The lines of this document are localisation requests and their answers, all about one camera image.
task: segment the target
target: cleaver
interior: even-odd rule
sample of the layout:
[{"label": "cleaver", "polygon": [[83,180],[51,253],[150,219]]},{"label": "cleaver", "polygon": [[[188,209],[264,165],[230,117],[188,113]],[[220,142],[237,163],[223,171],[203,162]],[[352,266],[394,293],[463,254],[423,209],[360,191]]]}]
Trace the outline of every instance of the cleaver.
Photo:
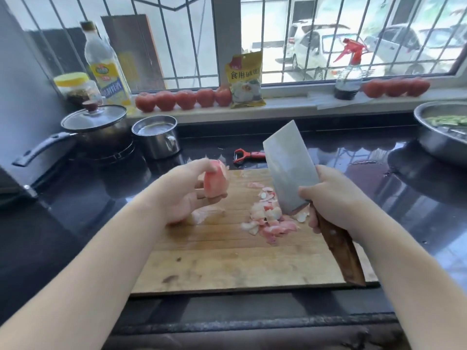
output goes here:
[{"label": "cleaver", "polygon": [[[300,186],[320,182],[315,165],[292,120],[263,142],[266,162],[272,176],[279,206],[284,214],[295,215],[310,201],[298,196]],[[346,282],[365,286],[365,276],[349,233],[316,213],[324,240]]]}]

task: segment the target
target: forearm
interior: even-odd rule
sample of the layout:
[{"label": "forearm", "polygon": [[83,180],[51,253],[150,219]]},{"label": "forearm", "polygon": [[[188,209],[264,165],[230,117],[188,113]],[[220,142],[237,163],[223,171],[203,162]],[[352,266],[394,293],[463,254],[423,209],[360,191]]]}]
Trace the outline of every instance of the forearm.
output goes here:
[{"label": "forearm", "polygon": [[464,349],[467,296],[414,238],[379,210],[359,223],[363,247],[414,350]]},{"label": "forearm", "polygon": [[164,229],[134,201],[0,328],[6,349],[100,349]]}]

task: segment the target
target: black countertop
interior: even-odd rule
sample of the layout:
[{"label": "black countertop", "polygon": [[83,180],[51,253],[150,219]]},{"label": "black countertop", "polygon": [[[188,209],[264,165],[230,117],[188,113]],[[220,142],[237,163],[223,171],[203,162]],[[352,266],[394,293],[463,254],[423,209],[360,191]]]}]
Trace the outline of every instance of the black countertop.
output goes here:
[{"label": "black countertop", "polygon": [[[298,126],[315,163],[343,171],[467,290],[467,173],[425,153],[407,117],[301,119]],[[158,176],[205,156],[222,156],[237,169],[232,165],[236,148],[259,151],[285,122],[182,126],[184,150],[160,161],[145,160],[136,148],[107,166],[73,154],[60,162],[36,187],[37,199],[0,210],[0,324]],[[250,162],[241,168],[264,167]],[[113,334],[381,322],[396,317],[380,287],[300,288],[131,298]]]}]

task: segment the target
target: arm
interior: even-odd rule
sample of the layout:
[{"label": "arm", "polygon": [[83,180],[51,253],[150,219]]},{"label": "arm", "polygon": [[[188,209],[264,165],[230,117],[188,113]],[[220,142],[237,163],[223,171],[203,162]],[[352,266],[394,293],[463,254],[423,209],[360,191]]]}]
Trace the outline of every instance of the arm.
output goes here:
[{"label": "arm", "polygon": [[[467,296],[413,237],[336,170],[300,195],[364,248],[414,350],[465,349]],[[317,228],[316,217],[310,225]]]},{"label": "arm", "polygon": [[218,202],[198,176],[201,159],[162,176],[119,211],[46,287],[1,328],[5,349],[101,349],[167,223]]}]

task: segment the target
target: glass jar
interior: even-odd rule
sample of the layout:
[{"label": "glass jar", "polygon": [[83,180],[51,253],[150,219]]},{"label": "glass jar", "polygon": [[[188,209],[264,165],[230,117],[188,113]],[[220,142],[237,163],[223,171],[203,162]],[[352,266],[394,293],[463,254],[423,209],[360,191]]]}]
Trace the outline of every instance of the glass jar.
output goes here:
[{"label": "glass jar", "polygon": [[65,99],[79,108],[83,107],[83,102],[89,100],[96,101],[98,105],[104,103],[96,82],[84,72],[60,75],[54,77],[54,82]]}]

